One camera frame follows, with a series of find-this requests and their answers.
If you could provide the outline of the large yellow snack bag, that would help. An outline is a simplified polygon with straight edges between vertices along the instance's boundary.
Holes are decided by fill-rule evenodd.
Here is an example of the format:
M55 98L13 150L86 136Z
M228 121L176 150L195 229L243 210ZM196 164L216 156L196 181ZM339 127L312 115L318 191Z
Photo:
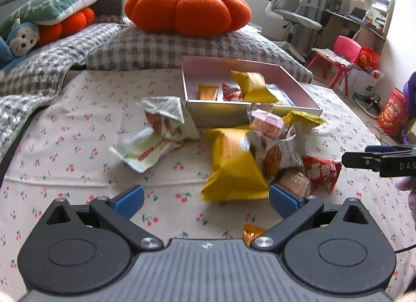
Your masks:
M212 174L201 191L204 201L265 199L269 186L250 152L248 126L203 131L212 144Z

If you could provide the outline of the red white candy packet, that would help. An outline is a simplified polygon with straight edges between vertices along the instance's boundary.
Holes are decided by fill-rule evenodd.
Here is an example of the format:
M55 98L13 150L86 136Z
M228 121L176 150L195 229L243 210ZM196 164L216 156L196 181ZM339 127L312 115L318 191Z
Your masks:
M222 84L223 101L241 101L243 100L243 93L238 87L230 87L227 84Z

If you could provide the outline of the gold bar snack wrapper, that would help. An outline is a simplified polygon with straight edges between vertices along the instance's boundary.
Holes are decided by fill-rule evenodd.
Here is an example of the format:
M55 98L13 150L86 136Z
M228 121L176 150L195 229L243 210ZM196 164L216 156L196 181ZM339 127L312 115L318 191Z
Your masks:
M218 89L219 88L216 85L199 84L197 99L204 101L216 101Z

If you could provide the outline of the clear blue label packet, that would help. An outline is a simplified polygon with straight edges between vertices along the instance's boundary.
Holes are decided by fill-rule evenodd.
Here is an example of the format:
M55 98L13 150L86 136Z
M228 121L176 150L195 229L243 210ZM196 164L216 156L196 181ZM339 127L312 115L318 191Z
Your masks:
M267 84L266 88L271 94L273 94L276 97L277 104L291 107L295 105L290 99L290 97L287 95L287 93L279 89L275 84Z

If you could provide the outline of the orange white small packet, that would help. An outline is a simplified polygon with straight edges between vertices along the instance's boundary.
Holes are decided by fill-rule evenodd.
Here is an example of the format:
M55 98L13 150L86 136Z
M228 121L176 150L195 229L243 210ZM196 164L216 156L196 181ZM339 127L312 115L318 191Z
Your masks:
M265 228L255 225L246 224L243 228L242 238L247 246L250 246L251 241L265 233Z

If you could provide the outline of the white flat snack packet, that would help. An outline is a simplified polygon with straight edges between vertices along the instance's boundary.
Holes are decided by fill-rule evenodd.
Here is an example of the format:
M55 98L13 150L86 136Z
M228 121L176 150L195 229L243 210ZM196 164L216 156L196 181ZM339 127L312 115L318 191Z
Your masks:
M183 141L171 141L147 127L109 150L134 171L144 173L156 165L160 158L183 144Z

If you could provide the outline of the cherry print cloth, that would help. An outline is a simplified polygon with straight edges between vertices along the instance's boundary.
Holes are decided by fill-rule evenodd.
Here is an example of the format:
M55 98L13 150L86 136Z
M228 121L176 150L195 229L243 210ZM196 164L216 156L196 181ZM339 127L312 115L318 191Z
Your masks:
M323 110L323 124L305 134L308 155L341 160L345 151L379 144L364 122L330 89L302 87ZM113 197L140 184L143 208L132 221L159 238L241 238L251 224L268 229L281 217L268 200L209 203L200 192L212 174L211 146L185 143L140 174L109 151L145 126L136 102L145 96L183 96L180 70L128 73L83 71L58 100L33 120L6 171L1 186L1 291L18 300L25 285L17 268L21 246L49 204L64 197L86 204ZM343 168L332 192L316 191L327 203L357 197L372 214L393 249L415 244L415 223L407 192L397 178L370 170Z

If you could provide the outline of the pink snack packet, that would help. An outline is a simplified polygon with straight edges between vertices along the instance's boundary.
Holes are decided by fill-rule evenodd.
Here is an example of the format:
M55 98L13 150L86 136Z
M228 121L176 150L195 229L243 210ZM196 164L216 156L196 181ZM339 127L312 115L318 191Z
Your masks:
M272 139L282 139L287 133L287 125L281 117L262 109L251 112L250 127Z

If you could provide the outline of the pink cardboard box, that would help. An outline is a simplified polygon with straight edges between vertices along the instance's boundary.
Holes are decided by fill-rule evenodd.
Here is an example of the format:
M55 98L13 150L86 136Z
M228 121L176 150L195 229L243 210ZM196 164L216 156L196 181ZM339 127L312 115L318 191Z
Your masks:
M280 117L292 110L320 115L322 109L280 65L230 58L184 56L185 103L198 127L248 124L258 105Z

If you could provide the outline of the grey checkered blanket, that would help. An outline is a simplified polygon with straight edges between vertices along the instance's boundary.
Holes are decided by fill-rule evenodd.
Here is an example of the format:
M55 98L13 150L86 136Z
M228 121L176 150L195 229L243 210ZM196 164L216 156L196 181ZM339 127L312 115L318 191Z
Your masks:
M34 50L1 80L1 157L32 113L55 102L70 68L86 64L91 51L121 30L119 23L94 23Z

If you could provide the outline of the grey checkered quilted pillow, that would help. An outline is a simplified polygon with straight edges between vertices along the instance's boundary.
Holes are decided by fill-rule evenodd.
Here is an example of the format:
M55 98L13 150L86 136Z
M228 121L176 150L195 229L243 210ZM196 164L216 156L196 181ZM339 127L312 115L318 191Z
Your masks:
M214 37L151 33L128 26L88 54L89 70L179 69L183 56L232 58L285 68L297 81L310 83L313 74L277 44L246 25Z

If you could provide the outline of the white office chair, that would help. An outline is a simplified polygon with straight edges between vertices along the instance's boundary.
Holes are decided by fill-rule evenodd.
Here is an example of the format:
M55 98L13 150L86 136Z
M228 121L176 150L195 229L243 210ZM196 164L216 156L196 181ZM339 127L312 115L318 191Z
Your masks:
M286 38L283 41L274 41L274 43L296 60L305 63L305 58L292 45L294 27L301 25L309 30L320 31L322 25L298 14L296 11L299 6L300 0L268 0L265 14L271 18L286 21L286 24L283 26L288 31Z

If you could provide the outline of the blue monkey plush toy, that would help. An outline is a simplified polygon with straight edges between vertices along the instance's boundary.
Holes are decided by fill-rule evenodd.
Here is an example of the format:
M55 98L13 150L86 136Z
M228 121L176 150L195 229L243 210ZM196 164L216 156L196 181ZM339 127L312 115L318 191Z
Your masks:
M40 37L38 25L17 18L6 40L1 38L1 77L25 60Z

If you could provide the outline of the orange pumpkin plush cushion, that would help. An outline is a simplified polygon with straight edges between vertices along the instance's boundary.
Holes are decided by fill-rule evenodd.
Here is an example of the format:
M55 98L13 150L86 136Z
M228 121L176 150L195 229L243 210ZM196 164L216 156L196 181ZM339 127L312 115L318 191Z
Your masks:
M124 11L143 31L191 37L234 32L252 17L245 0L128 0Z

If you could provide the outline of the green snowflake pillow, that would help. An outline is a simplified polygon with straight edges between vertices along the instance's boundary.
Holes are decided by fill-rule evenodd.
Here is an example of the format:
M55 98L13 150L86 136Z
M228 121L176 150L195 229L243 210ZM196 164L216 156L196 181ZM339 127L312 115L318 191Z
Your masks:
M21 23L55 25L98 0L30 0L16 9L1 23L1 36L7 36L16 19Z

